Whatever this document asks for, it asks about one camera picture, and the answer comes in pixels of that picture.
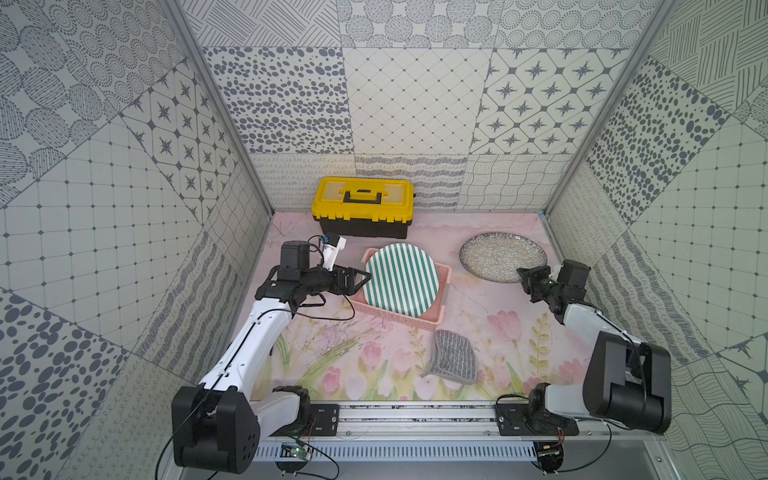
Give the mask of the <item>speckled silver plate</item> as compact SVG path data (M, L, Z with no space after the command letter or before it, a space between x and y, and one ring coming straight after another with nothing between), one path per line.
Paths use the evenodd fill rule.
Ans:
M505 232L487 232L467 240L459 250L462 266L472 275L495 283L520 283L519 268L547 264L542 247L527 237Z

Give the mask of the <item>green striped plate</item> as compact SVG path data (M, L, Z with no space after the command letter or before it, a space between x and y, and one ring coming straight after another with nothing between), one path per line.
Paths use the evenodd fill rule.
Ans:
M370 280L363 287L363 295L373 307L416 318L426 313L437 299L437 266L415 245L387 245L365 262L365 270Z

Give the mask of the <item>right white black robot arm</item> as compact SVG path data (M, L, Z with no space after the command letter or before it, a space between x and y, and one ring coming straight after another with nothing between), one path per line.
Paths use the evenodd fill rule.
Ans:
M525 413L529 426L565 432L578 419L598 419L666 432L672 419L669 352L629 334L585 301L588 266L565 260L555 279L547 265L517 272L530 300L546 303L561 325L592 348L581 383L540 383L530 392Z

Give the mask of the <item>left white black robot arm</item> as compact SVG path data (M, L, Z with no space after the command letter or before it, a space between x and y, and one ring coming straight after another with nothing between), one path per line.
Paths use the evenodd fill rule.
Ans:
M287 241L280 261L258 287L248 319L221 359L194 387L182 387L171 402L172 436L167 445L179 467L240 474L259 443L273 434L297 437L312 424L306 388L282 386L250 399L257 377L277 340L309 308L307 299L355 295L370 274L336 262L346 245L336 234L318 243Z

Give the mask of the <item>yellow black toolbox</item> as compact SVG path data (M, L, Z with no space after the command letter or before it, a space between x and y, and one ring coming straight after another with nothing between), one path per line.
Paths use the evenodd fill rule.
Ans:
M404 180L325 177L311 213L326 235L406 239L414 199L414 186Z

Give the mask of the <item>pink plastic basket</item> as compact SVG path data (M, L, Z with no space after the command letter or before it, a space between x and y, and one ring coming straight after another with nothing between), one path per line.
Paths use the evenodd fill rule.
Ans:
M364 270L365 262L378 250L379 249L376 248L370 248L365 252L362 258ZM435 331L437 327L443 323L443 319L445 317L447 293L448 287L451 283L452 270L447 265L440 264L436 261L434 262L439 273L439 293L431 308L421 316L414 318L373 307L366 302L363 295L363 288L360 292L351 297L352 305L366 315L372 315L383 320L400 323L412 328L418 328L430 332Z

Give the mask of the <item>right black module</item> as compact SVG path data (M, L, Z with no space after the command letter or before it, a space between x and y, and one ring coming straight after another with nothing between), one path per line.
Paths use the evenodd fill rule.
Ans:
M532 465L544 474L557 472L563 465L564 452L561 444L555 442L534 442L535 460Z

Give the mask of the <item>left circuit board module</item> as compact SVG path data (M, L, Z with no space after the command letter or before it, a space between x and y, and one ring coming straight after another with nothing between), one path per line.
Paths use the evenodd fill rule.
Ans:
M285 474L297 474L312 460L313 454L306 446L282 443L276 458L276 467Z

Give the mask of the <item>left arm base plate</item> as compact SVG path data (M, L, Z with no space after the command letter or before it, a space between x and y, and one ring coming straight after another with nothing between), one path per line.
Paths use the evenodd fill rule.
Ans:
M335 403L311 403L300 409L292 424L281 427L271 437L335 437L338 432L340 405Z

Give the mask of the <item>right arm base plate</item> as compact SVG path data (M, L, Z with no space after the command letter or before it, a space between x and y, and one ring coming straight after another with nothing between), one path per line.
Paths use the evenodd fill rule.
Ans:
M554 415L541 408L533 413L528 412L528 406L522 403L499 403L494 406L496 424L501 436L566 437L578 436L580 431L577 422L569 417Z

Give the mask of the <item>aluminium mounting rail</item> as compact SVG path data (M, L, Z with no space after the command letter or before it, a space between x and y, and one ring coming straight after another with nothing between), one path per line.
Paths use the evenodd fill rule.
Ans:
M340 405L338 432L335 437L346 441L357 439L394 439L396 437L424 437L428 441L438 439L458 440L464 437L501 436L496 424L494 406L499 403L522 403L517 397L499 402L419 403L384 402ZM193 400L175 400L171 405L174 440L192 444L204 437L211 437L218 444L224 435L227 444L243 438L253 447L271 438L292 438L308 442L312 437L271 437L281 427L297 420L300 409L311 403L301 403L297 411L285 413L281 406L261 408L258 404L239 402L233 408L216 407L211 399L201 406ZM225 417L228 411L233 414ZM592 425L601 424L607 430L624 430L622 424L610 420L578 419L579 435L585 435Z

